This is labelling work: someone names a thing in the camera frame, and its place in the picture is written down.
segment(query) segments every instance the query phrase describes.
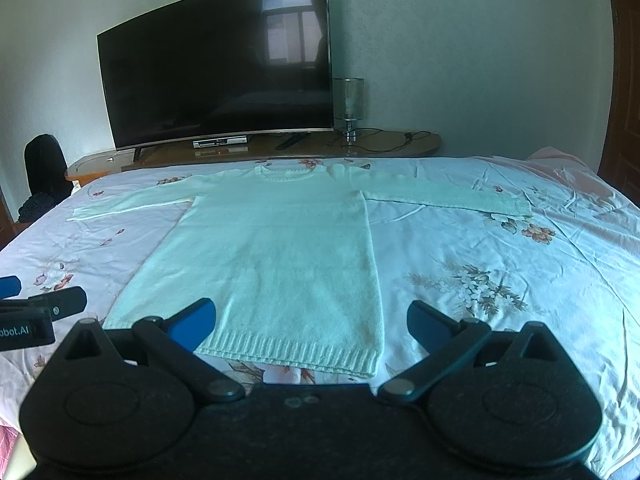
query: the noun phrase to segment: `sweater sleeve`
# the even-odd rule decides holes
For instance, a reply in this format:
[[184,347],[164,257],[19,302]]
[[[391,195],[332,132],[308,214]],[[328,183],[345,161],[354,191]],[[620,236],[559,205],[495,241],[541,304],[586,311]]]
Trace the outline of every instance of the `sweater sleeve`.
[[89,220],[146,207],[191,202],[204,193],[212,176],[195,175],[178,182],[146,187],[116,195],[91,205],[74,209],[69,220]]
[[509,216],[531,215],[531,206],[523,197],[467,189],[448,182],[414,178],[381,171],[348,167],[351,187],[370,200],[387,200],[437,207],[471,209]]

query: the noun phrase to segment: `wooden tv stand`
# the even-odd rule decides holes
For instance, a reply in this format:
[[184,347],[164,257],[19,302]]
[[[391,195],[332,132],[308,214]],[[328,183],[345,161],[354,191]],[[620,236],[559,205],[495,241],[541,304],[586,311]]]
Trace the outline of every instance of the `wooden tv stand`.
[[254,135],[246,144],[192,147],[190,140],[180,140],[143,148],[140,160],[133,162],[133,150],[87,155],[69,166],[67,180],[77,180],[80,186],[110,173],[164,168],[183,164],[211,164],[238,160],[269,160],[275,158],[341,158],[341,157],[404,157],[421,158],[437,152],[442,140],[438,134],[396,132],[388,130],[358,130],[354,145],[348,145],[338,132],[312,133],[284,150],[276,150],[289,137]]

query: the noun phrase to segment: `bed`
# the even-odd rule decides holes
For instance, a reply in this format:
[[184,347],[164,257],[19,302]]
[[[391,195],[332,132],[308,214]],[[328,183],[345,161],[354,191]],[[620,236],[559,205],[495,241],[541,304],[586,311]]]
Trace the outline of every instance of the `bed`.
[[[191,174],[255,164],[312,168],[332,162],[524,195],[533,208],[532,218],[508,218],[367,201],[385,316],[385,352],[377,375],[369,381],[373,388],[426,355],[406,328],[406,309],[415,299],[455,319],[486,320],[494,330],[519,330],[528,320],[542,320],[603,407],[603,428],[588,466],[606,478],[640,453],[640,210],[579,160],[552,148],[526,161],[259,160],[113,174],[83,187],[16,238],[0,253],[0,276],[16,274],[22,281],[22,296],[64,286],[84,288],[85,312],[55,324],[56,338],[61,340],[81,317],[106,318],[120,291],[188,204],[66,222],[74,208]],[[312,248],[308,259],[310,263],[314,259]],[[5,426],[0,428],[0,442],[11,441],[18,429],[20,402],[55,348],[0,355],[0,424]],[[207,361],[247,390],[261,381],[359,381],[304,368],[213,357]],[[635,463],[621,472],[632,475]]]

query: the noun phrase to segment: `light green sweater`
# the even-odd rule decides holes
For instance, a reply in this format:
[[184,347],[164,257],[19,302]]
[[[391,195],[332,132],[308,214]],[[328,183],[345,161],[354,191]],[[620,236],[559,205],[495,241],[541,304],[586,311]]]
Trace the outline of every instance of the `light green sweater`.
[[530,214],[524,199],[335,164],[192,176],[101,200],[71,219],[193,201],[105,328],[211,298],[216,328],[196,353],[370,378],[384,331],[366,198]]

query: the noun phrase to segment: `curved tv screen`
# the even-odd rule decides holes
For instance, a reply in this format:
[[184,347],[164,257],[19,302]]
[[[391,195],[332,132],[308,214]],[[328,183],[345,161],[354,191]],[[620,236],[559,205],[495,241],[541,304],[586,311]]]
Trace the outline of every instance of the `curved tv screen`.
[[98,53],[116,148],[333,129],[327,0],[182,0]]

